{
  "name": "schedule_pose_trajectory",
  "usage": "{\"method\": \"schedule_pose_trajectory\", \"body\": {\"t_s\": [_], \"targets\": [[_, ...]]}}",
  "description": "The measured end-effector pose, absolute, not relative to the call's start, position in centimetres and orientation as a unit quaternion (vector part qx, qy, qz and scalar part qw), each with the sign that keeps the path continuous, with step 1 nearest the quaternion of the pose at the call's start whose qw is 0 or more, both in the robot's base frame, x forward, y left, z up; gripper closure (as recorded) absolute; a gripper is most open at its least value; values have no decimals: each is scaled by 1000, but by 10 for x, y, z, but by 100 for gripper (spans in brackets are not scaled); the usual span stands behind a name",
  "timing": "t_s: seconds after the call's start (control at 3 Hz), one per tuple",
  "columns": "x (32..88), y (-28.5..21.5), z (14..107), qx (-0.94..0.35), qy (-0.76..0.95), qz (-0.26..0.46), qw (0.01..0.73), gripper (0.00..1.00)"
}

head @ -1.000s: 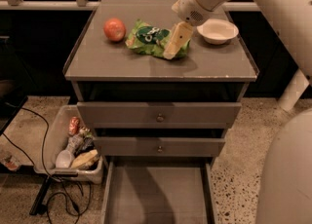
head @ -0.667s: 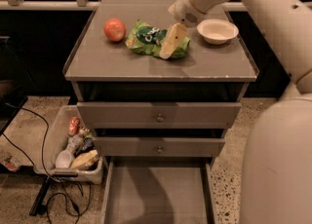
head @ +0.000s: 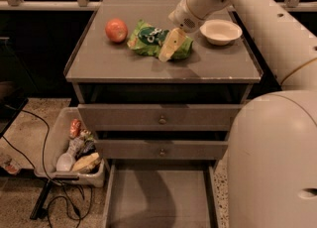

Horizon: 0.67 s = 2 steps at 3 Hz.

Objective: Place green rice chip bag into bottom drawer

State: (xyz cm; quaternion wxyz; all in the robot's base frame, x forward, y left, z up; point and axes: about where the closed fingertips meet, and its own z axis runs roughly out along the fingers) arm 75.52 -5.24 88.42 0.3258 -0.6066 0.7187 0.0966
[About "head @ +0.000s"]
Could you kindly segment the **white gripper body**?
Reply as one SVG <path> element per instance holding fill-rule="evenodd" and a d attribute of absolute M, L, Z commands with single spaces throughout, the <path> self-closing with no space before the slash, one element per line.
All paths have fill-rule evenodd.
<path fill-rule="evenodd" d="M 185 33 L 193 33 L 204 22 L 205 6 L 197 0 L 181 0 L 175 9 L 168 15 L 175 27 Z"/>

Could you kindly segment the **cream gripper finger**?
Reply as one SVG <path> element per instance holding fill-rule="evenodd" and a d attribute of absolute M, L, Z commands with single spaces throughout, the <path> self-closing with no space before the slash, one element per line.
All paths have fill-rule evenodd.
<path fill-rule="evenodd" d="M 166 36 L 160 49 L 158 59 L 166 62 L 171 59 L 172 55 L 181 47 L 186 40 L 186 35 L 180 28 L 172 29 Z"/>

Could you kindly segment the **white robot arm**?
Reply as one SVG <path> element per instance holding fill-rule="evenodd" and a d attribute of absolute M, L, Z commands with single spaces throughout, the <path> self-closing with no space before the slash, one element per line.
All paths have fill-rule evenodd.
<path fill-rule="evenodd" d="M 169 19 L 192 33 L 227 5 L 280 86 L 232 125 L 229 228 L 317 228 L 317 37 L 274 0 L 181 0 Z"/>

